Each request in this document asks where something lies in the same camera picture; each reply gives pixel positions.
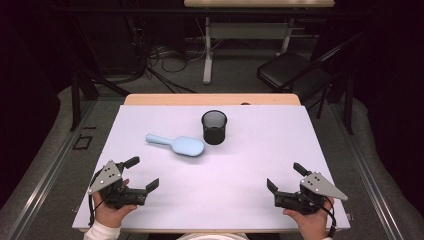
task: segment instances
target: black chair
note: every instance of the black chair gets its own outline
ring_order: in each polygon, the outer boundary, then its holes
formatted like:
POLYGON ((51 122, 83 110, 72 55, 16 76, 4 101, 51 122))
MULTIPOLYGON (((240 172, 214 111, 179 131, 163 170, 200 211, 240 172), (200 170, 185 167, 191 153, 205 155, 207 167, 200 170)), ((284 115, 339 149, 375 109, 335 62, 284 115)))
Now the black chair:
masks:
POLYGON ((333 80, 345 74, 345 72, 330 74, 321 67, 329 59, 340 53, 341 50, 356 42, 360 36, 361 33, 353 36, 312 62, 297 53, 285 52, 259 66, 256 76, 274 89, 274 92, 296 94, 302 104, 319 91, 322 91, 321 98, 307 108, 309 110, 317 103, 320 103, 317 114, 317 118, 320 118, 330 84, 333 80))

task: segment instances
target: white table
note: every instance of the white table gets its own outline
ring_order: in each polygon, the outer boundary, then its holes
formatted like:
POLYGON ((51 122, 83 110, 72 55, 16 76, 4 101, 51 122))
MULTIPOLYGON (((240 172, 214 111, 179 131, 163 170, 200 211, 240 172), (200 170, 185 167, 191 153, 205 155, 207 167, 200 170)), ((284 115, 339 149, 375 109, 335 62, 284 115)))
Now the white table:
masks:
MULTIPOLYGON (((181 105, 184 96, 205 103, 208 94, 179 95, 130 95, 116 117, 95 171, 111 159, 118 163, 139 156, 140 163, 123 173, 124 178, 131 179, 129 186, 144 189, 146 184, 160 179, 146 204, 124 219, 122 231, 296 231, 295 222, 284 216, 281 208, 274 207, 266 179, 271 179, 280 191, 298 191, 303 177, 292 165, 299 162, 333 180, 308 114, 294 101, 295 95, 258 94, 255 98, 255 94, 212 94, 210 105, 195 102, 193 105, 197 106, 181 105), (161 96, 164 100, 152 101, 161 96), (281 105, 285 98, 292 105, 281 105), (225 99, 229 99, 229 105, 216 105, 225 99), (267 101, 272 105, 239 105, 267 101), (149 102, 152 105, 131 105, 149 102), (170 102, 178 106, 164 105, 170 102), (202 139, 200 118, 211 109, 227 115, 226 139, 217 146, 205 144, 205 151, 198 157, 177 155, 168 146, 145 141, 148 133, 202 139)), ((335 209, 338 227, 350 228, 339 200, 335 209)), ((88 230, 88 219, 86 195, 73 228, 88 230)))
MULTIPOLYGON (((184 5, 194 8, 323 8, 333 7, 334 0, 185 0, 184 5)), ((210 84, 212 79, 211 38, 282 39, 280 53, 284 53, 289 45, 293 22, 291 19, 287 23, 211 23, 207 17, 203 83, 210 84)))

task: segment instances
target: black curtain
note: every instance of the black curtain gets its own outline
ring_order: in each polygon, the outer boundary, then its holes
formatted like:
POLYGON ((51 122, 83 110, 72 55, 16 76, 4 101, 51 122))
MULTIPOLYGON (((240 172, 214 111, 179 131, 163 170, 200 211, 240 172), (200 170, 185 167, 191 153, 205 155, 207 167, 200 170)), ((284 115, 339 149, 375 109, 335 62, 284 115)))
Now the black curtain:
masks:
POLYGON ((71 71, 38 1, 2 1, 0 34, 3 206, 51 130, 71 71))
POLYGON ((378 155, 404 196, 424 214, 424 24, 422 1, 338 0, 338 8, 369 12, 359 21, 329 21, 314 54, 364 31, 354 54, 354 96, 368 108, 378 155))

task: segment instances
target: scoop handle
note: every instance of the scoop handle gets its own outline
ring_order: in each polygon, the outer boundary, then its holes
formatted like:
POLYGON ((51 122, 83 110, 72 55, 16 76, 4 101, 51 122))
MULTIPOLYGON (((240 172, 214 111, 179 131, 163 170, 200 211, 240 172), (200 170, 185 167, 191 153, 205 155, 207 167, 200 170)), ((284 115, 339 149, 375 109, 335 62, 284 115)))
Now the scoop handle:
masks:
POLYGON ((156 136, 156 135, 153 135, 153 134, 147 134, 146 141, 149 142, 149 143, 158 143, 158 144, 166 144, 166 145, 172 144, 171 139, 159 137, 159 136, 156 136))

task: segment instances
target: blue plastic scoop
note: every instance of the blue plastic scoop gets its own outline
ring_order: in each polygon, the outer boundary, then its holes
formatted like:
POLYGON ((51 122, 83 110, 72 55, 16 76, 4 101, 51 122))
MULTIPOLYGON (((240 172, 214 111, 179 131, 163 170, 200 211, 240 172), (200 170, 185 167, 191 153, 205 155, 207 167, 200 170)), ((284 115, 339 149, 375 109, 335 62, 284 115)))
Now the blue plastic scoop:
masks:
POLYGON ((182 136, 172 140, 159 137, 153 134, 147 134, 146 141, 149 143, 170 145, 174 152, 191 157, 201 154, 203 152, 203 149, 205 149, 205 144, 203 143, 203 141, 192 137, 182 136))

